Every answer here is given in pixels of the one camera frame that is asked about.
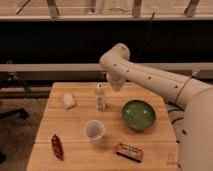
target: white cup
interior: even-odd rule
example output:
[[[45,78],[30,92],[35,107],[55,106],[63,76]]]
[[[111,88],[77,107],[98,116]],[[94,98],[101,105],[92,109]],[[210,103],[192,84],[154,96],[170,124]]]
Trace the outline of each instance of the white cup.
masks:
[[[84,128],[86,137],[93,143],[99,143],[105,133],[104,124],[98,120],[91,120]]]

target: wooden table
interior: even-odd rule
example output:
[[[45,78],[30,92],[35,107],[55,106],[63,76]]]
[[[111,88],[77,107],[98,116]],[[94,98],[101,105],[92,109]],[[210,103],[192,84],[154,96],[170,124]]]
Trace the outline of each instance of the wooden table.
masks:
[[[103,83],[107,109],[96,110],[96,83],[55,83],[28,163],[28,171],[175,171],[178,147],[164,106],[158,95],[134,84],[126,83],[115,92]],[[64,93],[75,96],[78,105],[65,109],[61,101]],[[122,107],[132,99],[151,104],[157,114],[154,125],[138,133],[122,120]],[[101,120],[106,127],[103,143],[91,144],[84,135],[85,124]],[[64,149],[64,161],[53,154],[51,137],[57,134]],[[143,150],[143,160],[137,163],[118,156],[114,147],[119,142]]]

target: small bottle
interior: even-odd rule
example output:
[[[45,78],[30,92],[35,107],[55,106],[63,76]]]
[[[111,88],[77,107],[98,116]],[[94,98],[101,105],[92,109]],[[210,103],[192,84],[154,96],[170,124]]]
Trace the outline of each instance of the small bottle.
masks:
[[[106,100],[105,100],[104,89],[101,84],[97,84],[97,87],[95,90],[95,96],[96,96],[97,110],[104,111],[104,109],[106,108]]]

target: floor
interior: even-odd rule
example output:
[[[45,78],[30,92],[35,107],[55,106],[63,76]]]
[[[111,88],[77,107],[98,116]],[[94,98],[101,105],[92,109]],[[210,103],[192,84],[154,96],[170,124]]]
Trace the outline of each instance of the floor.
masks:
[[[47,99],[4,99],[0,102],[0,112],[24,107],[29,117],[22,120],[18,115],[0,120],[0,151],[7,159],[0,164],[0,171],[25,171],[33,142],[44,112]],[[177,107],[166,105],[171,121],[183,116]],[[182,120],[172,124],[177,136],[181,138]]]

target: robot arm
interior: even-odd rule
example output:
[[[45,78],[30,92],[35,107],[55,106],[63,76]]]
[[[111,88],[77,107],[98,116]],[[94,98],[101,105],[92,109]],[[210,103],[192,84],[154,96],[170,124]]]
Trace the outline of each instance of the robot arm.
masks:
[[[129,49],[117,44],[100,59],[107,80],[120,90],[133,81],[185,109],[180,143],[180,171],[213,170],[213,88],[191,77],[137,65],[128,61]]]
[[[195,94],[211,87],[191,77],[134,64],[128,61],[129,56],[128,47],[119,43],[100,59],[101,66],[108,72],[107,80],[116,91],[127,79],[185,109]]]

